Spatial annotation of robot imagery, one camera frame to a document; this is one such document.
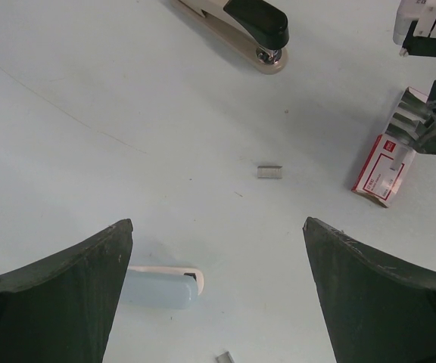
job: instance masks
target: red and white box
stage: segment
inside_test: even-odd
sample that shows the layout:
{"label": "red and white box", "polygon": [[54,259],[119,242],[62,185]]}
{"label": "red and white box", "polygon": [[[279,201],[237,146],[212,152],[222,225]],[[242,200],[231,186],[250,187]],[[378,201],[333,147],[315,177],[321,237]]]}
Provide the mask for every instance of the red and white box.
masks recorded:
{"label": "red and white box", "polygon": [[[376,138],[360,176],[352,188],[354,193],[361,194],[386,208],[391,206],[391,201],[400,189],[416,155],[413,148],[409,146],[410,141],[405,136],[406,132],[411,132],[412,123],[418,123],[422,119],[405,111],[405,103],[408,102],[412,110],[411,107],[425,105],[426,101],[427,96],[415,89],[408,88],[405,91],[385,132]],[[405,117],[410,120],[402,125],[401,120],[405,120]]]}

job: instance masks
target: red logo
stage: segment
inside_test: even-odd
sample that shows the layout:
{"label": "red logo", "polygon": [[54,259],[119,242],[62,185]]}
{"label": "red logo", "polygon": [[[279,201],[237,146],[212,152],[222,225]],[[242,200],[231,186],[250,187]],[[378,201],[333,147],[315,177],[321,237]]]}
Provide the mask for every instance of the red logo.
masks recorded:
{"label": "red logo", "polygon": [[389,151],[390,153],[393,152],[394,147],[397,146],[394,142],[392,141],[386,141],[385,142],[385,146],[383,147],[386,151]]}

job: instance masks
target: beige stapler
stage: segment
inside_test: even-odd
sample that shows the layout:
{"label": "beige stapler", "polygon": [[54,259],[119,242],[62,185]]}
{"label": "beige stapler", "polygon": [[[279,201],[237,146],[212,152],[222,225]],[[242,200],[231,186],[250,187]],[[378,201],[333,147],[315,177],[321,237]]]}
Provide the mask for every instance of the beige stapler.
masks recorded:
{"label": "beige stapler", "polygon": [[171,0],[213,31],[260,72],[274,74],[288,59],[287,16],[264,0]]}

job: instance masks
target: stapler anvil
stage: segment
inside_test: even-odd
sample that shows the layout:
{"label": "stapler anvil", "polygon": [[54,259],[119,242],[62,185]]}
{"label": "stapler anvil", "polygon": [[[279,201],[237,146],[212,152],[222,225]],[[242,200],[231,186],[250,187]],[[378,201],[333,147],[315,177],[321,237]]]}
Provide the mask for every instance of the stapler anvil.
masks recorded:
{"label": "stapler anvil", "polygon": [[260,72],[274,74],[286,65],[287,16],[263,0],[171,0],[203,24]]}

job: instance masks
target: table surface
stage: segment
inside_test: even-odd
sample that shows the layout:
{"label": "table surface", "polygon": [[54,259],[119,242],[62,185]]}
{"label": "table surface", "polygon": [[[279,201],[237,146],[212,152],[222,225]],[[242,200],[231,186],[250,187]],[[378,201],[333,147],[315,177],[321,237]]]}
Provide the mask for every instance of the table surface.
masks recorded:
{"label": "table surface", "polygon": [[272,3],[290,61],[264,76],[167,0],[0,0],[0,274],[131,218],[132,264],[205,275],[188,310],[121,304],[106,362],[333,362],[308,216],[436,270],[436,157],[390,209],[350,192],[436,59],[398,56],[399,1]]}

